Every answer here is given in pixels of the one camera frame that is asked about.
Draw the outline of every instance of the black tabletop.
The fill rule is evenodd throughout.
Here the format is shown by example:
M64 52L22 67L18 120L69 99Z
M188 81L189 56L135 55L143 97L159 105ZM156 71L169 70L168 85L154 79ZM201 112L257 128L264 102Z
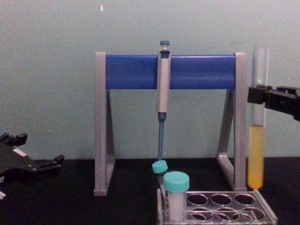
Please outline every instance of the black tabletop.
M0 190L0 225L154 225L157 180L154 159L117 160L108 196L94 197L94 161L66 160L56 178ZM215 159L168 159L190 176L190 190L230 191ZM265 160L264 199L279 225L300 225L300 158Z

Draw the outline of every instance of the pipette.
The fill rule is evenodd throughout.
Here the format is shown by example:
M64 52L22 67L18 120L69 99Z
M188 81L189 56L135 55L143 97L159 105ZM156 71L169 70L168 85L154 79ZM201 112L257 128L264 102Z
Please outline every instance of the pipette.
M157 56L158 160L161 160L163 156L164 122L168 110L171 69L171 52L167 49L170 42L161 41L160 45L161 49Z

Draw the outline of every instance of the teal screw cap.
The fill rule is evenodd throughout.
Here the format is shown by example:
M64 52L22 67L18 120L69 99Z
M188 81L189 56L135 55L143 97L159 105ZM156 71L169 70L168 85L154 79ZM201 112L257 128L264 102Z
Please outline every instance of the teal screw cap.
M168 165L164 160L159 160L152 164L152 169L154 173L162 173L168 169Z
M189 189L189 176L184 172L167 172L163 180L164 189L171 193L186 192Z

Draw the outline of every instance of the black clamp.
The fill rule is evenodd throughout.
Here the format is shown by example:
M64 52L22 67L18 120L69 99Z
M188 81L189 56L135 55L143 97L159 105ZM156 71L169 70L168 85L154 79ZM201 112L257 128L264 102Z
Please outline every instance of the black clamp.
M300 88L277 87L257 85L249 88L249 103L263 104L265 108L294 116L300 121Z
M15 148L26 143L27 134L16 137L4 133L0 136L0 185L6 182L31 184L56 176L62 168L64 156L37 165L25 153Z

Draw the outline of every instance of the glass test tube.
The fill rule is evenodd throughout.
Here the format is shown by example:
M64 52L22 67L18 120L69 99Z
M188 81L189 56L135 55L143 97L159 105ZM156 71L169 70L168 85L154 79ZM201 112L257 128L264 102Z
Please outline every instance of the glass test tube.
M269 48L257 47L253 53L252 87L268 85ZM248 185L253 189L263 186L266 109L264 104L252 104L249 128Z
M167 172L164 175L165 215L169 221L186 219L189 176L183 172Z
M152 169L153 169L153 172L156 174L158 183L160 185L161 192L163 193L163 196L165 198L165 189L163 187L163 178L164 178L164 175L167 173L168 165L167 165L166 161L159 160L152 164Z

